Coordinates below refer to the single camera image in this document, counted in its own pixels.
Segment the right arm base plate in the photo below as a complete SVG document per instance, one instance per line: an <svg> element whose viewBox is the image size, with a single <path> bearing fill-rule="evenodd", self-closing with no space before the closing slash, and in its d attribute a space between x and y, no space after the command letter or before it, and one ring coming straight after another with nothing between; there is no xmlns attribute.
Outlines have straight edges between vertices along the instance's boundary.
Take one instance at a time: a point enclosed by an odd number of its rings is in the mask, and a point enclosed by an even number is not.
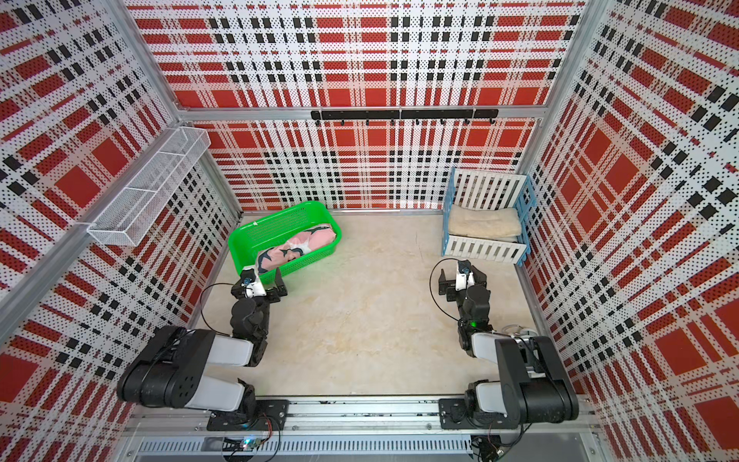
<svg viewBox="0 0 739 462"><path fill-rule="evenodd" d="M440 398L438 407L440 425L444 430L513 430L520 427L500 413L469 410L463 398Z"/></svg>

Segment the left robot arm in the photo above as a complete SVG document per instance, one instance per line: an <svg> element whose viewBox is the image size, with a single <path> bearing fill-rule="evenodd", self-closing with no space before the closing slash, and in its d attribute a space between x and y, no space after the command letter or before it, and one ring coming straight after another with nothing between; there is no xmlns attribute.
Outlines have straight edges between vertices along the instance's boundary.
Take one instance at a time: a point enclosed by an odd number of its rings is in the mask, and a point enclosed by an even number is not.
<svg viewBox="0 0 739 462"><path fill-rule="evenodd" d="M287 296L281 271L271 288L254 267L242 270L231 287L232 333L166 326L159 329L117 383L123 402L148 408L207 410L217 417L249 423L257 416L252 385L210 377L210 366L254 368L268 346L271 306Z"/></svg>

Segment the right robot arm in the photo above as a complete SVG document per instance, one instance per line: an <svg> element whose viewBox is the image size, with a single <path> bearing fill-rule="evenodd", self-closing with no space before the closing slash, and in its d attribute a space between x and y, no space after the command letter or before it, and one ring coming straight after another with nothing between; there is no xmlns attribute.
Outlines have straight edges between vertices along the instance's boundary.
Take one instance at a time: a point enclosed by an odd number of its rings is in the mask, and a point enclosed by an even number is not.
<svg viewBox="0 0 739 462"><path fill-rule="evenodd" d="M526 429L528 425L575 421L579 401L552 339L494 330L487 276L458 260L455 277L440 273L439 295L456 304L460 347L498 368L494 381L469 385L463 398L439 400L441 427Z"/></svg>

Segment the pink shark print shorts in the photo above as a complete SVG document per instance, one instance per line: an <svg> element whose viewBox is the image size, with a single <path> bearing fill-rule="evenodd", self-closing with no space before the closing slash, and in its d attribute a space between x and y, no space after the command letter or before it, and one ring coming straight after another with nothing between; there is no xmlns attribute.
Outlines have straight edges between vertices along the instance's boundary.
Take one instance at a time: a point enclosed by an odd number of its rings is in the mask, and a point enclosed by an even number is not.
<svg viewBox="0 0 739 462"><path fill-rule="evenodd" d="M256 260L260 275L273 271L336 240L336 233L328 223L307 228L292 236L285 244L262 251Z"/></svg>

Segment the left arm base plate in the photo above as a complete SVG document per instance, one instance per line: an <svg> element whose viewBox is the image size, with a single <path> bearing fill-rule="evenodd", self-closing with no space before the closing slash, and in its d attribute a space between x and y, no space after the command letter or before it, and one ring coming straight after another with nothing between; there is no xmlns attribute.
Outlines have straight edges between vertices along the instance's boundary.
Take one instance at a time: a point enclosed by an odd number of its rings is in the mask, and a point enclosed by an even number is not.
<svg viewBox="0 0 739 462"><path fill-rule="evenodd" d="M208 431L270 431L283 430L288 416L288 400L254 400L237 411L213 411L207 423Z"/></svg>

